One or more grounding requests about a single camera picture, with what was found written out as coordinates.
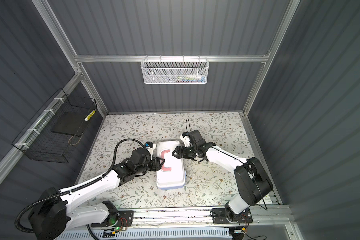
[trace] black wire basket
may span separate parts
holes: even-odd
[[[12,145],[29,159],[68,163],[83,137],[91,117],[97,113],[96,101],[73,95],[64,95],[24,138],[19,134]]]

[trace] white wire basket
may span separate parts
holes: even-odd
[[[209,62],[141,60],[146,84],[206,84]]]

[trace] floral patterned surface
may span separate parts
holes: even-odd
[[[112,163],[115,145],[124,138],[139,139],[143,143],[180,141],[187,118],[191,128],[198,129],[206,142],[216,142],[222,149],[237,156],[253,156],[238,113],[108,115],[79,182],[105,172]],[[120,144],[116,163],[130,157],[137,147],[138,144],[130,141]],[[85,205],[111,200],[117,208],[212,206],[224,205],[238,193],[234,175],[217,164],[184,159],[184,169],[187,181],[182,188],[161,190],[156,186],[156,172],[148,172],[143,177],[136,177],[118,188],[99,194]],[[264,199],[267,204],[271,203],[268,196]]]

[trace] mounting plate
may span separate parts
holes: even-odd
[[[225,217],[225,210],[223,208],[212,209],[212,219],[214,224],[234,223],[229,222],[228,219]],[[249,208],[241,212],[239,217],[239,223],[242,224],[242,226],[246,223],[253,223],[252,214]]]
[[[127,227],[132,226],[133,211],[119,211],[120,217],[127,220]],[[107,227],[105,223],[92,223],[91,227]],[[115,227],[121,227],[121,221],[118,221]]]

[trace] gray corrugated wall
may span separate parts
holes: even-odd
[[[74,72],[30,0],[0,1],[0,161],[11,142],[39,108]],[[86,96],[79,84],[72,94]],[[73,185],[101,116],[92,117],[69,164],[22,157],[0,185],[0,239],[35,239],[14,228],[14,218],[43,190]]]
[[[242,111],[261,63],[210,63],[206,84],[145,84],[139,63],[84,63],[110,112]]]
[[[74,72],[29,0],[0,1],[0,161]]]
[[[288,0],[49,1],[79,55],[260,55]]]
[[[305,238],[360,239],[360,0],[301,2],[249,118]]]
[[[288,0],[49,1],[78,55],[262,55]],[[240,111],[261,63],[211,63],[207,84],[149,85],[139,63],[84,63],[110,112]]]
[[[72,95],[89,97],[82,84],[77,85]],[[0,185],[0,238],[36,239],[33,233],[18,231],[13,224],[14,219],[24,207],[38,200],[44,190],[50,187],[58,190],[74,185],[101,125],[102,117],[97,112],[90,121],[68,164],[32,161],[23,156],[15,165]],[[27,216],[25,214],[23,217],[22,224],[30,227]]]

